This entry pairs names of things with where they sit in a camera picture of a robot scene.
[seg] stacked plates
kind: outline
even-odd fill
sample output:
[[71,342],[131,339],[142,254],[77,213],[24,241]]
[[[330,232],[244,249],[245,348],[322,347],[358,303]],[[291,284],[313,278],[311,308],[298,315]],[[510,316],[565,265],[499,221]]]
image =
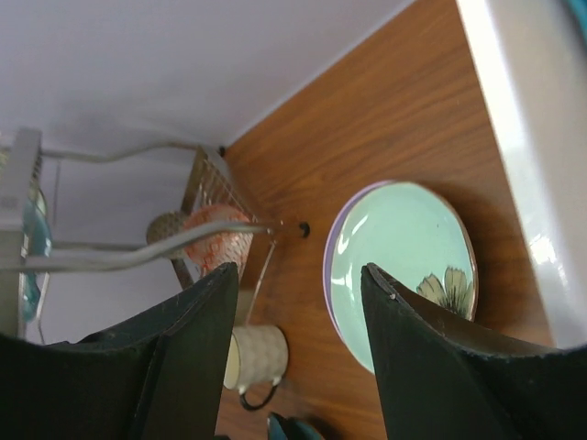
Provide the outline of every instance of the stacked plates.
[[454,209],[420,185],[380,181],[338,214],[323,261],[327,309],[352,355],[373,372],[360,296],[361,268],[373,262],[403,285],[463,318],[477,304],[477,270]]
[[[0,177],[10,155],[9,150],[0,150]],[[47,257],[51,251],[51,232],[47,221],[47,201],[39,188],[39,181],[31,179],[28,190],[28,203],[25,207],[24,230],[29,240],[28,252],[31,256]],[[37,285],[37,274],[27,272],[23,281],[23,315],[25,321],[32,321],[37,315],[41,291]]]

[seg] patterned mug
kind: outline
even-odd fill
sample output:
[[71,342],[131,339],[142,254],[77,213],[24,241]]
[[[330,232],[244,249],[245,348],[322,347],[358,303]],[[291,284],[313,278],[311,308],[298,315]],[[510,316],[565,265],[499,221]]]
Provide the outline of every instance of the patterned mug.
[[[237,208],[227,204],[211,204],[191,214],[185,220],[183,229],[188,230],[212,222],[248,223],[250,220]],[[234,261],[238,266],[238,276],[242,277],[252,239],[252,234],[238,232],[216,234],[187,246],[185,253],[200,267],[202,276],[222,263]]]
[[[234,327],[230,337],[224,386],[238,390],[240,404],[247,411],[257,411],[265,406],[287,369],[288,349],[285,336],[274,325],[249,325]],[[246,398],[249,387],[255,383],[271,382],[271,391],[257,405]]]

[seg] wooden surface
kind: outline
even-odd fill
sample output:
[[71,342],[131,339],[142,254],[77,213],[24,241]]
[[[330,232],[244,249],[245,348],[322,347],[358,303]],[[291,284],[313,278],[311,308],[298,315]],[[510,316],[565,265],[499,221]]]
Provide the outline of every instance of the wooden surface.
[[[287,378],[267,410],[255,413],[225,390],[218,433],[265,438],[267,413],[276,411],[320,419],[335,430],[327,438],[385,437],[375,378],[338,339],[321,283],[338,210],[382,179],[421,182],[460,213],[479,265],[480,324],[549,343],[453,0],[410,6],[253,128],[227,160],[269,214],[307,220],[312,234],[278,247],[253,314],[286,334]],[[266,390],[254,388],[250,400]]]

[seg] wire rack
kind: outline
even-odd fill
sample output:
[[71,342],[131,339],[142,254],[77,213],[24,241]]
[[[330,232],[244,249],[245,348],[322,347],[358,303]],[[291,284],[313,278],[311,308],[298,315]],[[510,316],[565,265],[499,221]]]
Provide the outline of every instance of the wire rack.
[[[84,254],[83,258],[79,258],[71,256],[70,253],[67,257],[30,255],[28,237],[32,237],[33,232],[28,228],[29,219],[24,217],[25,206],[29,200],[37,204],[40,204],[40,201],[44,203],[38,185],[42,170],[42,158],[104,164],[137,156],[154,149],[185,149],[195,153],[192,170],[183,194],[182,213],[190,215],[203,206],[227,204],[237,208],[249,221],[208,223],[144,247],[124,244],[53,242],[55,249],[110,251],[107,256],[99,255],[89,258]],[[37,322],[42,337],[40,316],[52,272],[124,270],[154,259],[165,258],[172,252],[181,251],[198,240],[226,232],[253,234],[254,236],[249,259],[244,266],[244,276],[241,280],[241,290],[250,292],[249,300],[240,306],[245,311],[244,321],[247,322],[275,249],[277,235],[307,237],[309,234],[309,225],[306,222],[287,224],[281,220],[266,221],[263,217],[259,217],[259,210],[250,208],[250,201],[246,201],[238,191],[230,176],[227,164],[215,148],[168,142],[132,148],[111,156],[95,156],[41,149],[40,131],[22,128],[17,133],[13,147],[10,149],[0,148],[0,153],[3,151],[4,153],[9,151],[9,154],[0,155],[0,160],[4,161],[4,169],[0,178],[0,304],[2,304],[0,307],[0,332],[5,335],[16,337],[24,335],[23,285],[25,273],[45,274],[40,288],[41,294],[37,309]],[[264,241],[258,240],[257,237],[264,237]],[[182,258],[172,259],[172,267],[183,288],[194,283],[194,278]]]

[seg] metal rod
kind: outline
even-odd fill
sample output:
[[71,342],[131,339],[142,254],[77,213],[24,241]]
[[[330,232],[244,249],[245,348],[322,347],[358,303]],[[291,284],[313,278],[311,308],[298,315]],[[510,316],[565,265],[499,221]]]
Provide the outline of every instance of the metal rod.
[[194,284],[192,275],[190,274],[190,271],[187,269],[185,262],[182,259],[172,259],[172,266],[173,270],[175,270],[175,275],[177,275],[177,280],[180,282],[180,286],[182,286],[183,290]]
[[57,205],[58,205],[58,194],[59,194],[59,184],[61,180],[61,161],[57,161],[57,170],[55,172],[55,182],[53,186],[53,208],[51,213],[51,227],[57,226]]
[[53,241],[51,246],[56,250],[98,250],[104,252],[134,252],[144,247],[144,245],[86,243],[81,241]]
[[269,252],[267,253],[267,258],[263,263],[263,268],[260,270],[259,278],[257,279],[257,284],[255,284],[255,292],[253,293],[252,301],[250,302],[249,310],[247,311],[247,317],[245,318],[245,325],[249,324],[250,317],[253,313],[253,308],[255,307],[255,302],[257,301],[257,295],[259,295],[260,286],[265,279],[265,272],[267,272],[267,268],[269,267],[269,263],[271,262],[271,257],[273,256],[273,252],[275,251],[276,243],[274,241],[271,242],[271,247]]
[[201,149],[200,145],[195,144],[182,144],[179,142],[166,142],[166,143],[155,143],[146,145],[144,147],[136,147],[130,148],[125,151],[121,151],[119,153],[114,153],[110,156],[98,156],[95,154],[85,154],[85,153],[76,153],[73,151],[54,151],[50,149],[43,149],[41,151],[41,155],[45,158],[50,159],[65,159],[65,160],[75,160],[78,162],[90,162],[90,163],[108,163],[108,162],[116,162],[117,160],[122,160],[126,158],[130,158],[132,156],[137,156],[138,154],[145,153],[147,151],[151,151],[153,149],[187,149],[191,151],[197,151]]
[[202,181],[205,172],[205,161],[207,155],[201,148],[196,149],[195,158],[190,171],[190,177],[185,184],[185,191],[182,199],[182,212],[186,215],[192,213],[195,205],[195,199],[198,195],[198,183]]
[[98,272],[133,268],[182,249],[200,239],[222,232],[272,234],[281,225],[247,222],[214,222],[194,227],[133,252],[95,258],[28,257],[24,264],[11,258],[0,259],[0,271],[34,272]]

